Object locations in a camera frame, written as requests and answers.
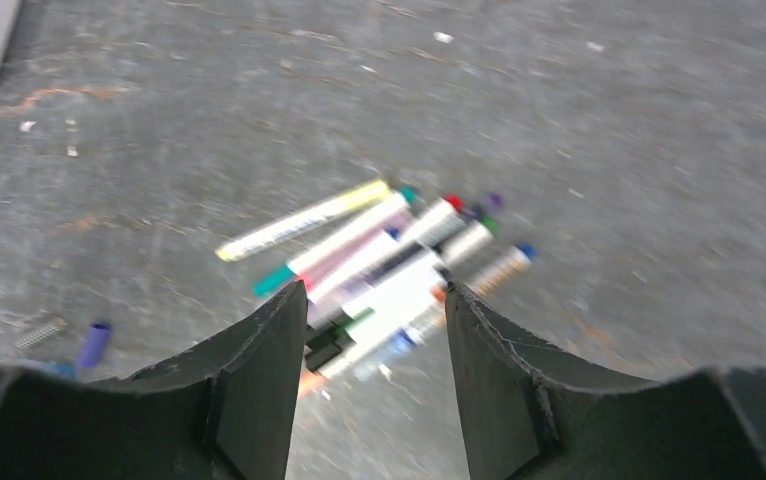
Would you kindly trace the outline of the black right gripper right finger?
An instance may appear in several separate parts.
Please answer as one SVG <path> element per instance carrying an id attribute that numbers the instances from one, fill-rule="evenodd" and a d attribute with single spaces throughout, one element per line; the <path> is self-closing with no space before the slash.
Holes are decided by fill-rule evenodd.
<path id="1" fill-rule="evenodd" d="M 446 290 L 473 479 L 766 479 L 766 368 L 664 380 L 571 354 L 460 283 Z"/>

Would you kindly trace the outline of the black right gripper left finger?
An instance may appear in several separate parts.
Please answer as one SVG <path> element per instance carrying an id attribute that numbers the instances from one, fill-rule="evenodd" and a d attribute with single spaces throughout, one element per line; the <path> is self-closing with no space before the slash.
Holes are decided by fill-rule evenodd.
<path id="1" fill-rule="evenodd" d="M 0 366 L 0 479 L 281 479 L 306 336 L 301 282 L 127 378 Z"/>

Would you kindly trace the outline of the purple pen cap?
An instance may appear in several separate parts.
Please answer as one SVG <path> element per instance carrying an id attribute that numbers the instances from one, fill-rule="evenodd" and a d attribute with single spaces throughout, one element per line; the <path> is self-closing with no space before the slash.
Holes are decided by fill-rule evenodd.
<path id="1" fill-rule="evenodd" d="M 107 322 L 95 322 L 89 326 L 75 365 L 81 369 L 96 367 L 108 346 L 112 326 Z"/>

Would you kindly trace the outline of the blue pen cap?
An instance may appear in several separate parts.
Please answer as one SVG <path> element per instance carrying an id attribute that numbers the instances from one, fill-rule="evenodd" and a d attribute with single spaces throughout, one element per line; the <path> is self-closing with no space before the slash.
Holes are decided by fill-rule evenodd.
<path id="1" fill-rule="evenodd" d="M 58 378 L 69 380 L 75 380 L 77 378 L 76 368 L 70 364 L 42 362 L 38 366 L 38 369 L 47 375 L 52 375 Z"/>

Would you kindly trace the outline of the houndstooth pen cap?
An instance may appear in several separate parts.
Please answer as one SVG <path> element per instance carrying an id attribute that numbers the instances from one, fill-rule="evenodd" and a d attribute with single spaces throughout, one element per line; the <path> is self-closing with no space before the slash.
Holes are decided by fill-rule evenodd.
<path id="1" fill-rule="evenodd" d="M 23 334 L 14 342 L 14 346 L 20 350 L 34 348 L 47 340 L 61 334 L 68 327 L 68 323 L 61 317 L 51 317 Z"/>

